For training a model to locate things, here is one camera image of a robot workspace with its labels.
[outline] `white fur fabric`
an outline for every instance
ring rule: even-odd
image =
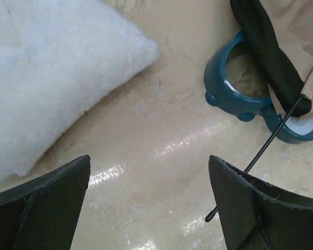
[[[158,57],[155,42],[100,0],[0,0],[0,181],[26,175]]]

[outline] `tile floor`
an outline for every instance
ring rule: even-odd
[[[204,100],[207,60],[238,29],[225,0],[107,0],[160,45],[161,59],[76,122],[25,178],[78,157],[92,159],[72,250],[222,250],[208,159],[244,169],[269,131]],[[274,141],[251,172],[313,197],[313,142]]]

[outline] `blue pet bowl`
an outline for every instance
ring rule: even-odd
[[[276,114],[270,96],[263,98],[246,96],[232,86],[226,74],[226,59],[230,51],[244,40],[243,33],[239,30],[234,38],[216,51],[209,60],[204,72],[204,84],[207,90],[205,98],[210,105],[219,107],[244,122],[260,115],[269,130],[273,132],[282,121],[282,117]],[[286,143],[299,144],[313,141],[313,131],[300,135],[284,125],[276,137]]]

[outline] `beige fabric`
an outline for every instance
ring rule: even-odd
[[[302,118],[313,117],[313,0],[261,0],[281,50],[288,56],[305,82],[302,93],[312,100],[312,110]],[[278,114],[285,111],[273,90],[270,95]]]

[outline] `thin black rod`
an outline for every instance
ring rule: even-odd
[[[258,161],[258,159],[262,156],[262,154],[266,151],[272,140],[276,137],[278,132],[281,130],[281,128],[285,125],[286,121],[290,118],[293,111],[295,110],[298,103],[304,98],[304,95],[300,95],[298,100],[295,102],[295,104],[292,106],[291,110],[286,114],[286,116],[283,118],[281,123],[277,126],[277,128],[273,131],[273,133],[270,135],[269,139],[266,141],[266,143],[263,145],[263,147],[260,149],[260,151],[257,153],[257,155],[254,157],[254,159],[250,162],[248,167],[245,169],[245,173],[248,173],[254,166],[254,164]],[[210,222],[215,214],[218,212],[218,208],[215,207],[206,217],[205,221]]]

